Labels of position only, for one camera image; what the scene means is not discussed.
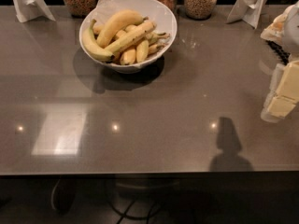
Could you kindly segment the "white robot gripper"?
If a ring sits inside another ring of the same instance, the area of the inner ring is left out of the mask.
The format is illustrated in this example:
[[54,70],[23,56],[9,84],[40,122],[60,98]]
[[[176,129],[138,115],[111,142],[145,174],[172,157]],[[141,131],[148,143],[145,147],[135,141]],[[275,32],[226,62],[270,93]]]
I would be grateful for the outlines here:
[[261,112],[262,120],[278,123],[299,103],[299,1],[274,18],[262,31],[261,39],[275,43],[289,54],[290,63],[278,63],[272,73]]

